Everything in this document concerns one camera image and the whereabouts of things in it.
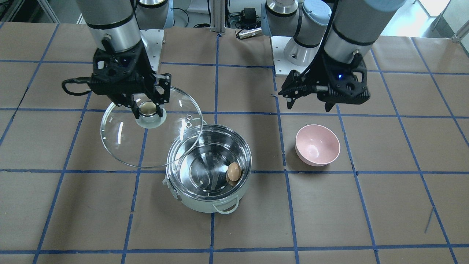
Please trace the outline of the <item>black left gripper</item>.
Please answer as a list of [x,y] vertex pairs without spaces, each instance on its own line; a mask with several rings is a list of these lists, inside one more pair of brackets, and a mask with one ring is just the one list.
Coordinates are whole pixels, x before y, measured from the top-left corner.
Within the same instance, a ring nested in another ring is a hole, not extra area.
[[370,92],[362,54],[354,50],[352,61],[343,63],[321,50],[303,73],[292,70],[278,92],[286,98],[288,110],[297,99],[311,94],[317,94],[325,103],[327,113],[338,103],[360,105],[367,102]]

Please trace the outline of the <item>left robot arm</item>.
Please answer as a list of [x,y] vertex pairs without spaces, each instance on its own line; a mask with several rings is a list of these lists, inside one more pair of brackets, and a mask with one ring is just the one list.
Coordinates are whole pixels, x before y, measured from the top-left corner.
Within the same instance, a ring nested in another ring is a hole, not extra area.
[[370,97],[364,62],[403,0],[267,0],[261,6],[266,36],[292,37],[316,54],[303,72],[290,70],[278,95],[292,109],[317,94],[326,112],[335,104],[360,105]]

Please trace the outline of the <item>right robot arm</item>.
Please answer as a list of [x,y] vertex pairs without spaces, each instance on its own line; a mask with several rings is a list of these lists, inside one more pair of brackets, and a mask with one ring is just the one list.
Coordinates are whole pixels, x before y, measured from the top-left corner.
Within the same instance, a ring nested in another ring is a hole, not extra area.
[[144,112],[134,95],[144,94],[155,106],[149,115],[163,117],[162,105],[170,100],[171,75],[157,73],[141,37],[131,0],[78,0],[97,50],[93,73],[86,83],[96,95],[107,96],[116,106],[128,107],[139,119]]

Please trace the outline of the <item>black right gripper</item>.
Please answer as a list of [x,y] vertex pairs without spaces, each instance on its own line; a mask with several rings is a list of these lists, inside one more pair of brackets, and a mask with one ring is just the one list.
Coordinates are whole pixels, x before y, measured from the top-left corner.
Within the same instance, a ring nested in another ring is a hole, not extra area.
[[122,52],[109,38],[103,38],[101,43],[104,49],[98,48],[93,56],[93,73],[88,81],[91,91],[106,95],[115,105],[129,107],[135,119],[140,119],[141,114],[132,96],[145,94],[162,118],[164,104],[170,100],[171,74],[154,72],[142,41]]

